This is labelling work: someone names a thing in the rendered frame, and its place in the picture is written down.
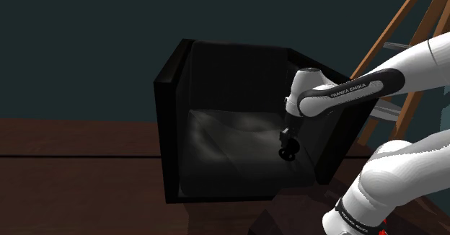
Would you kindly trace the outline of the wooden ladder shelf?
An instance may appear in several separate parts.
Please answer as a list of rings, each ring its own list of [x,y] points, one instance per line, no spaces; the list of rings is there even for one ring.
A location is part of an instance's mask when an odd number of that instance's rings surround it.
[[[399,27],[400,23],[404,20],[417,2],[418,0],[405,1],[378,40],[374,43],[370,51],[359,63],[358,67],[351,75],[351,79],[355,79],[362,75],[369,63],[382,48],[382,45],[387,43],[388,39],[392,36],[394,31]],[[450,0],[432,0],[420,24],[418,25],[415,34],[410,40],[409,45],[416,45],[428,39],[430,34],[432,34],[432,37],[436,37],[448,31],[450,31]],[[389,140],[402,139],[404,137],[422,96],[423,92],[411,92],[407,95],[400,111],[400,115],[397,118],[395,126],[389,136]],[[359,145],[365,146],[367,144],[379,121],[380,119],[368,120],[357,141]]]

